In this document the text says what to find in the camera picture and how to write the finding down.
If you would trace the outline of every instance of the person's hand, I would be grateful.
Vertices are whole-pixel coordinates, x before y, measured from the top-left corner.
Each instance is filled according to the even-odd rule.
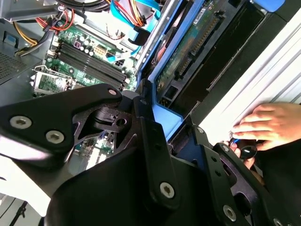
[[[229,145],[229,142],[227,141],[223,141],[224,144]],[[233,143],[231,144],[230,148],[232,149],[232,151],[234,151],[234,153],[237,155],[237,157],[240,157],[241,151],[239,148],[237,148],[237,144]],[[251,159],[246,159],[244,160],[244,165],[250,170],[251,167],[254,165],[255,162],[255,158],[251,158]],[[259,183],[261,183],[261,185],[265,185],[264,184],[264,180],[262,178],[262,176],[260,176],[257,172],[250,170],[251,173],[254,175],[254,177],[256,177],[256,179],[259,181]]]
[[[258,144],[265,151],[301,138],[301,105],[263,104],[232,129],[237,139],[265,140]]]

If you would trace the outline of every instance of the expansion slot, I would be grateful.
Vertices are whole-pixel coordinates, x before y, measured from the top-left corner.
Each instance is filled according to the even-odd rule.
[[[186,58],[186,60],[183,61],[183,63],[180,64],[176,71],[178,76],[182,75],[186,71],[186,68],[188,67],[191,61],[192,59],[188,57]]]
[[[84,52],[66,44],[62,43],[60,47],[58,48],[58,55],[64,53],[68,57],[71,57],[75,59],[76,61],[79,61],[83,63],[84,65],[99,71],[103,75],[106,75],[109,78],[112,78],[120,83],[123,83],[126,79],[126,75],[122,74],[118,70],[114,69],[111,65],[107,65],[104,62],[101,62],[100,60],[94,59],[91,56],[85,54]]]
[[[72,67],[75,67],[76,69],[91,75],[92,77],[101,80],[102,82],[108,83],[114,87],[120,87],[122,85],[121,82],[116,81],[115,79],[106,76],[105,74],[103,74],[102,72],[95,70],[94,68],[90,67],[89,65],[86,65],[82,62],[80,62],[79,60],[75,59],[75,58],[71,58],[69,55],[65,54],[65,53],[61,53],[60,55],[57,56],[57,58],[59,60],[61,60],[62,62],[72,65]]]
[[[213,30],[216,29],[217,24],[221,20],[221,17],[215,17],[212,19],[211,23],[207,26],[206,31],[203,33],[201,38],[198,40],[198,42],[193,46],[192,50],[190,51],[193,55],[196,55],[197,52],[200,50],[204,42],[207,40],[208,36],[211,34]]]

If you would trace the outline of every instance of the circuit board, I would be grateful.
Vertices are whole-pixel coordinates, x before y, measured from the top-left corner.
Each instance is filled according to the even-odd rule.
[[[120,61],[109,62],[107,57],[114,56],[119,54],[119,50],[115,49],[113,45],[107,44],[107,42],[101,42],[93,36],[87,35],[81,29],[72,26],[66,31],[60,32],[57,36],[53,37],[52,47],[50,52],[53,51],[53,47],[61,42],[69,44],[73,48],[85,53],[87,56],[94,58],[95,60],[101,61],[102,64],[107,65],[108,67],[114,68],[120,73],[123,73],[126,78],[126,82],[123,83],[123,89],[135,90],[136,88],[136,77],[134,76],[134,58],[127,58]],[[76,82],[82,86],[91,86],[99,83],[104,83],[101,79],[98,79],[97,76],[91,76],[89,73],[84,72],[68,64],[52,54],[48,54],[46,58],[45,65],[59,73],[71,76]],[[40,89],[49,90],[53,93],[59,92],[59,88],[53,81],[46,79],[46,82],[42,82],[39,85]]]
[[[58,34],[58,39],[62,40],[70,45],[73,45],[77,48],[83,47],[85,49],[94,50],[97,47],[102,48],[105,50],[103,55],[94,54],[93,57],[99,60],[102,60],[108,64],[111,64],[116,69],[125,71],[126,75],[134,74],[134,59],[128,58],[125,59],[124,62],[115,61],[109,63],[107,61],[108,54],[115,55],[116,53],[121,53],[117,49],[114,49],[112,46],[107,45],[104,42],[100,42],[99,40],[95,39],[94,37],[83,33],[79,28],[72,26],[66,31],[62,31]]]
[[[46,66],[48,68],[55,69],[59,73],[66,74],[72,76],[79,84],[83,86],[92,86],[99,83],[103,83],[102,81],[83,73],[82,71],[60,61],[58,59],[53,59],[49,57],[46,62]]]
[[[156,80],[158,101],[172,79],[181,79],[181,75],[192,62],[193,55],[201,51],[207,37],[219,22],[216,11],[223,3],[223,0],[209,0],[200,9],[193,24]]]

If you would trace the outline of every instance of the memory module slot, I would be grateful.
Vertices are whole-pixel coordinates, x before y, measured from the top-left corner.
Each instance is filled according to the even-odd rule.
[[[114,75],[114,77],[119,78],[120,80],[124,80],[125,79],[125,75],[123,73],[121,73],[120,71],[118,71],[117,69],[113,68],[111,65],[108,65],[100,60],[94,59],[93,57],[85,54],[84,52],[74,48],[73,46],[70,46],[66,43],[62,43],[61,45],[61,50],[65,50],[68,51],[69,53],[75,54],[76,55],[71,55],[71,57],[76,58],[77,56],[82,56],[83,59],[85,59],[87,62],[89,62],[89,64],[94,65],[95,67],[97,67],[96,69],[98,70],[99,68],[103,69],[104,73],[107,73],[109,76],[111,74]]]
[[[95,70],[94,68],[90,67],[89,65],[85,65],[84,63],[82,63],[74,58],[71,58],[69,55],[67,55],[65,53],[61,53],[57,58],[59,60],[63,61],[64,63],[72,65],[72,67],[75,67],[76,69],[78,69],[96,79],[101,80],[104,83],[108,83],[117,88],[119,88],[122,85],[121,82],[116,81],[115,79],[106,76],[102,72]]]
[[[107,65],[106,63],[101,62],[100,60],[92,58],[91,56],[83,53],[82,51],[66,43],[61,44],[59,51],[66,53],[70,57],[77,59],[98,71],[101,71],[103,74],[106,74],[107,76],[114,78],[120,81],[121,83],[126,79],[126,75],[122,74],[117,69],[112,68],[112,66]]]

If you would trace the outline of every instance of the yellow wire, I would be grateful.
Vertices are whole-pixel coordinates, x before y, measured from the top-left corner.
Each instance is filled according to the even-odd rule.
[[[137,14],[137,20],[139,21],[140,25],[142,26],[143,22],[140,19],[140,15],[139,15],[139,12],[138,12],[138,7],[137,7],[137,4],[136,4],[136,1],[133,0],[133,3],[134,3],[134,12],[136,12],[136,14]]]
[[[139,13],[138,13],[138,11],[137,11],[136,1],[135,1],[135,0],[131,0],[131,4],[132,4],[132,6],[133,6],[133,11],[134,11],[134,16],[135,16],[135,18],[136,18],[138,24],[139,24],[140,26],[142,26],[143,23],[142,23],[142,21],[140,20]]]
[[[13,23],[14,23],[14,25],[15,25],[15,27],[16,27],[18,33],[20,34],[20,36],[21,36],[25,41],[27,41],[28,43],[30,43],[30,44],[33,45],[33,46],[35,46],[35,45],[38,44],[36,40],[33,40],[33,39],[29,38],[28,36],[26,36],[26,35],[20,30],[20,28],[19,28],[19,26],[17,25],[16,22],[13,22]]]

